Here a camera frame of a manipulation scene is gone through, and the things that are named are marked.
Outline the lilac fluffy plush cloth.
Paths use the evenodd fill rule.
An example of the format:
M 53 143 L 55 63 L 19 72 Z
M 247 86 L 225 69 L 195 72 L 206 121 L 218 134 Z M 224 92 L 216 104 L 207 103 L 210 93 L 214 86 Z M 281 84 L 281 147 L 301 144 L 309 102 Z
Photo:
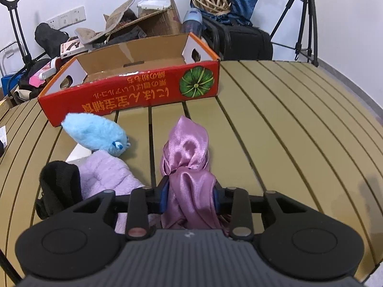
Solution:
M 104 150 L 98 150 L 79 166 L 82 199 L 104 190 L 114 190 L 116 196 L 129 195 L 136 188 L 144 188 L 128 165 Z

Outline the black bag by wall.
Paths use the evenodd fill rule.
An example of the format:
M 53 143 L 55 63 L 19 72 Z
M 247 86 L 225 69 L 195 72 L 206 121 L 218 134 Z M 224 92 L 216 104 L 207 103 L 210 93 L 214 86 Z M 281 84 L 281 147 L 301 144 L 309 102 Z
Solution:
M 68 41 L 69 35 L 51 28 L 47 23 L 40 23 L 34 32 L 34 39 L 50 58 L 56 58 L 60 56 L 60 47 Z

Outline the black sock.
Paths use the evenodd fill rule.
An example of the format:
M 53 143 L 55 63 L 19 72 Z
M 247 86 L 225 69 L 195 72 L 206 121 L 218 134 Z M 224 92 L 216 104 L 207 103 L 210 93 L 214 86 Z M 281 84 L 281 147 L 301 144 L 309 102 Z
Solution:
M 35 202 L 41 220 L 56 215 L 82 201 L 80 172 L 76 165 L 65 161 L 52 161 L 39 175 L 42 197 Z

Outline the white wall socket strip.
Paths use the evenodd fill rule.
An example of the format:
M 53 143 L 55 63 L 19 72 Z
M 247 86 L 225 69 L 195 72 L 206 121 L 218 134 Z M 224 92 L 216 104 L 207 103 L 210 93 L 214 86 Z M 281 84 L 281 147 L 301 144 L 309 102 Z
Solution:
M 80 6 L 73 10 L 67 11 L 56 17 L 48 19 L 46 23 L 53 29 L 60 30 L 68 26 L 86 21 L 85 7 Z

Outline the light blue plush toy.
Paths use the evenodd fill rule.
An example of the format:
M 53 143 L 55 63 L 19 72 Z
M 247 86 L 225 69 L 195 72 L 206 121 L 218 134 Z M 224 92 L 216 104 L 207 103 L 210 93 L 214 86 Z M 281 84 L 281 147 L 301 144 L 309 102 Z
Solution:
M 91 113 L 69 113 L 61 125 L 75 142 L 91 151 L 104 150 L 119 157 L 130 147 L 125 130 L 105 117 Z

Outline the blue water bottle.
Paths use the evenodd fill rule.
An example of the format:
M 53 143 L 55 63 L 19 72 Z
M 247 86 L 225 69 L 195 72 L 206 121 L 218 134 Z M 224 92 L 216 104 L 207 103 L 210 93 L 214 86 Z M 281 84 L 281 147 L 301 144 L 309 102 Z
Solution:
M 191 8 L 184 16 L 182 22 L 182 33 L 193 33 L 198 38 L 202 36 L 203 31 L 203 17 L 198 8 Z

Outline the pink satin cloth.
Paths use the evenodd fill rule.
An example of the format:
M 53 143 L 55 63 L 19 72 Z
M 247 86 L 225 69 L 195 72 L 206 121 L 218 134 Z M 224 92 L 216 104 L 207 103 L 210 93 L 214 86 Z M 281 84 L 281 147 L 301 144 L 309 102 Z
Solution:
M 164 229 L 220 229 L 229 234 L 228 221 L 217 215 L 210 172 L 209 138 L 204 127 L 181 116 L 162 149 L 160 171 L 169 177 Z

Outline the black hand trolley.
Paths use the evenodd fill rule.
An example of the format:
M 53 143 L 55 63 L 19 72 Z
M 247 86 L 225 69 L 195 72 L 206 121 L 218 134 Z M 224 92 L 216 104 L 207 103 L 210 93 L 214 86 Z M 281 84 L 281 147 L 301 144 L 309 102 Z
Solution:
M 12 23 L 12 28 L 14 35 L 16 37 L 16 43 L 21 53 L 21 58 L 24 62 L 24 67 L 21 69 L 21 72 L 29 72 L 33 65 L 46 55 L 46 52 L 43 52 L 39 56 L 32 58 L 30 51 L 28 50 L 27 42 L 25 40 L 21 22 L 19 20 L 19 14 L 17 11 L 17 4 L 20 0 L 1 0 L 1 4 L 4 5 L 10 14 L 10 21 Z

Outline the brown open cardboard box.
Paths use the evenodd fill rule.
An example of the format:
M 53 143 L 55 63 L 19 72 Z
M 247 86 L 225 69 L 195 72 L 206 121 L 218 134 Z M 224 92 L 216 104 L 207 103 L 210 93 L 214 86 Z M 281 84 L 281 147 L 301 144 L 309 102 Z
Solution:
M 134 39 L 181 33 L 175 0 L 165 2 L 164 6 L 154 6 L 151 0 L 128 0 L 105 16 L 105 21 L 105 29 L 98 33 L 76 28 L 75 35 L 81 44 L 98 49 Z

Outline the white paper sheet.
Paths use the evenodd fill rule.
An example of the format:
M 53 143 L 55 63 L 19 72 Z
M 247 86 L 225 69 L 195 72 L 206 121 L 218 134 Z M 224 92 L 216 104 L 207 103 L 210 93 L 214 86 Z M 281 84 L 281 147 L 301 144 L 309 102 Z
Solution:
M 81 146 L 80 144 L 76 144 L 75 148 L 71 151 L 66 162 L 76 161 L 78 159 L 82 159 L 91 155 L 91 150 Z

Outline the black suitcase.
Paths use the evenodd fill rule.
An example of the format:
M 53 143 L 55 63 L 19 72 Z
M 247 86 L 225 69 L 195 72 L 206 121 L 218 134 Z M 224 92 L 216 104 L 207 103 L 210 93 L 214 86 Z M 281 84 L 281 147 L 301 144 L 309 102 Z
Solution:
M 270 35 L 247 25 L 224 25 L 203 16 L 202 37 L 222 60 L 272 60 Z

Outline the red cardboard pumpkin box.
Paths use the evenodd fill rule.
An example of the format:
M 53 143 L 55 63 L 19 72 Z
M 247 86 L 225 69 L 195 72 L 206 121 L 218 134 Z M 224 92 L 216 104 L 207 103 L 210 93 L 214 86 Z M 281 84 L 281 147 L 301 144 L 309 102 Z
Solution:
M 192 33 L 135 39 L 73 57 L 38 102 L 60 126 L 68 113 L 107 115 L 215 97 L 219 76 L 220 58 Z

